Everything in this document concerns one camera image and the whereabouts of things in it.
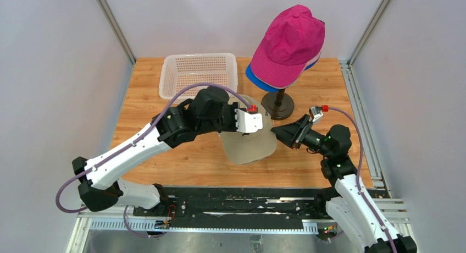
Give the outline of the blue baseball cap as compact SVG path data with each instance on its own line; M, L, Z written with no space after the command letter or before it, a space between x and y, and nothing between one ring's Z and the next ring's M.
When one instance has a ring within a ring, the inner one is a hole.
M318 62L319 59L317 59L315 62L312 62L312 63L310 63L310 64L307 64L307 66L304 68L303 72L304 72L304 71L307 71L308 69L310 69L311 67L313 67L313 66ZM272 86L270 86L270 85L264 83L263 81L259 80L259 79L255 76L255 74L253 73L252 68L251 68L251 64L249 64L249 65L247 66L246 71L245 71L245 74L246 74L246 77L249 79L249 81L250 81L251 83L253 83L256 87L260 88L261 90L266 91L266 92L278 92L278 91L279 91L278 88L272 87ZM293 86L296 82L297 82L297 79L296 79L293 83L291 83L289 86L287 86L287 87L285 87L285 88L288 88L288 87L290 87L290 86Z

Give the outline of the light pink baseball cap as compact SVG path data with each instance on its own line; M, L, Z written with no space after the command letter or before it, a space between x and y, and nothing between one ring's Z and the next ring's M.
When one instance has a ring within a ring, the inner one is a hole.
M307 64L315 62L320 56L321 52L307 62L286 65L273 62L263 54L258 56L255 54L250 64L253 73L259 80L272 87L284 89L300 77Z

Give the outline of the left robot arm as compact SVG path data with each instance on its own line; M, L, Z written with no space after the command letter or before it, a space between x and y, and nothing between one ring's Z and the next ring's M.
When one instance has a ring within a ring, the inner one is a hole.
M92 159L74 159L73 169L80 182L78 192L86 208L99 212L114 205L129 205L148 209L155 216L164 215L168 196L160 184L136 184L121 176L199 135L236 132L238 113L246 112L250 105L240 106L229 99L222 86L207 86L193 99L177 106L169 103L143 129L108 152Z

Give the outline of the khaki baseball cap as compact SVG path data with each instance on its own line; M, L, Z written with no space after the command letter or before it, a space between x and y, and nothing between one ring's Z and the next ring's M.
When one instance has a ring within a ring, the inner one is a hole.
M239 132L222 132L219 134L228 160L238 165L264 159L272 155L277 148L276 135L271 131L273 121L269 113L253 97L248 95L242 95L242 97L249 104L258 107L258 112L263 116L263 129L248 135Z

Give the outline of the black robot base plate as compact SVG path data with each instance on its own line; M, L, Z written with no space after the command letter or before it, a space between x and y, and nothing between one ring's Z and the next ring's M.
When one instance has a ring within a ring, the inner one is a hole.
M183 205L185 202L194 204L195 207L208 212L254 212L267 202L280 202L289 199L310 200L311 209L320 215L325 213L316 211L315 197L321 189L316 188L233 188L233 187L166 187L165 193L168 201L162 202L154 209L143 209L132 206L135 209L147 210L153 216L166 214L171 216L169 210L175 209L176 204Z

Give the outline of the magenta baseball cap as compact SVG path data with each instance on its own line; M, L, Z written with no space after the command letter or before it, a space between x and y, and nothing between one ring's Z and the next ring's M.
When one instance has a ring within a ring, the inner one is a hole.
M301 4L282 11L269 25L254 55L273 62L295 65L322 52L325 23Z

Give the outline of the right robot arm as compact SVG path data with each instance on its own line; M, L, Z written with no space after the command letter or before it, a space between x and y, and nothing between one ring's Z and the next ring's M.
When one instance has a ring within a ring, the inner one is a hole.
M291 149L304 145L322 155L321 171L331 186L318 192L314 211L321 218L335 220L360 252L418 251L414 239L402 235L382 214L358 176L348 154L352 146L348 127L333 125L323 135L312 129L310 116L305 114L272 132Z

